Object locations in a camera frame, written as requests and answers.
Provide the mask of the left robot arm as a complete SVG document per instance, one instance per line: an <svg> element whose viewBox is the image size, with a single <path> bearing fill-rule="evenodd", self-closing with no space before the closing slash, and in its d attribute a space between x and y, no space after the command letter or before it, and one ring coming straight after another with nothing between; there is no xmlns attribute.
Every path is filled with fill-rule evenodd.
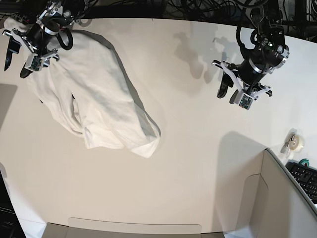
<svg viewBox="0 0 317 238"><path fill-rule="evenodd" d="M237 104L243 109L249 110L252 102L262 94L272 96L269 86L262 85L260 81L267 74L272 74L277 68L281 68L289 58L289 48L285 43L284 28L279 3L276 0L247 0L236 1L241 16L250 14L248 19L254 27L250 41L253 49L246 48L241 41L241 29L236 29L236 41L243 57L241 64L228 63L214 60L213 65L223 70L221 84L217 92L218 98L225 97L229 88L236 90L230 98L231 104Z"/></svg>

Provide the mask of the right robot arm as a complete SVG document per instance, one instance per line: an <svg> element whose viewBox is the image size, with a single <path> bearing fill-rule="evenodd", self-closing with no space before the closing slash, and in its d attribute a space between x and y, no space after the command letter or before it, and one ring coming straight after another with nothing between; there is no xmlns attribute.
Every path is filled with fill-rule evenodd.
<svg viewBox="0 0 317 238"><path fill-rule="evenodd" d="M50 0L29 28L8 18L2 33L9 37L4 70L10 67L12 55L18 54L21 48L28 56L20 73L21 78L48 67L51 58L58 61L58 49L50 50L48 44L56 38L61 48L70 50L73 47L73 37L68 27L82 18L88 8L87 0Z"/></svg>

